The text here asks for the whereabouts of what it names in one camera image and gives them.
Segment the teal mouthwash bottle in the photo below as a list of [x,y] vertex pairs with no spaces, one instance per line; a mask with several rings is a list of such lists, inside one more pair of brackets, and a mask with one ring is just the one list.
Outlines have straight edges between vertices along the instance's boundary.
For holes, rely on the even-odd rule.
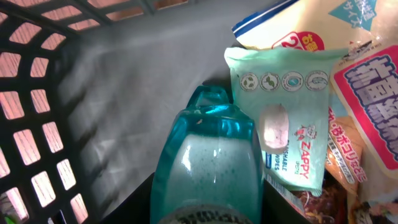
[[154,174],[151,223],[260,223],[264,163],[254,121],[218,86],[176,116]]

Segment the green wet wipes pack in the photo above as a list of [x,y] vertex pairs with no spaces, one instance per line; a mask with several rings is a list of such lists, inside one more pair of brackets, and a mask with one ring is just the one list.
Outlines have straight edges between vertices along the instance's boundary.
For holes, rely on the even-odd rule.
[[329,80],[348,49],[227,48],[234,104],[254,120],[265,172],[290,191],[322,194]]

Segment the large snack bag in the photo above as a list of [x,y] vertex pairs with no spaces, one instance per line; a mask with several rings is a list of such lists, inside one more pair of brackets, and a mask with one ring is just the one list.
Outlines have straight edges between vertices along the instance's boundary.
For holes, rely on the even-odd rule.
[[397,38],[397,0],[278,1],[232,31],[247,49],[356,48],[370,40]]

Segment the orange chocolate bar wrapper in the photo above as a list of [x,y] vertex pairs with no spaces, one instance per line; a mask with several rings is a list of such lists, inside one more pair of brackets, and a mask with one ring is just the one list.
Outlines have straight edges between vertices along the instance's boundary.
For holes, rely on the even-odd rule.
[[325,161],[322,194],[318,197],[308,191],[293,194],[300,200],[301,214],[314,224],[346,223],[345,202],[358,195],[359,184],[366,181],[361,167],[365,147],[352,118],[338,115],[330,108],[328,112],[329,134]]

